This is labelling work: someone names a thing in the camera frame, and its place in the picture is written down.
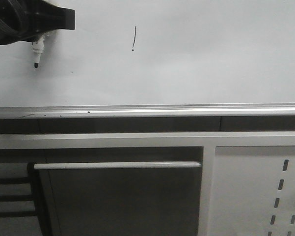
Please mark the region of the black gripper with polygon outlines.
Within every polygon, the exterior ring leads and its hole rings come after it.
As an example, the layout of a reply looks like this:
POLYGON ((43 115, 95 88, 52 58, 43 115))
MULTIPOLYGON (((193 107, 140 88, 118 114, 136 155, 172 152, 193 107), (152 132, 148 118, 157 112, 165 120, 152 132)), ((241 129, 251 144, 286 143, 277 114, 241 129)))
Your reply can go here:
POLYGON ((76 12, 45 0, 38 1, 38 32, 34 27, 33 0, 0 0, 0 45, 33 42, 54 30, 75 30, 76 12))

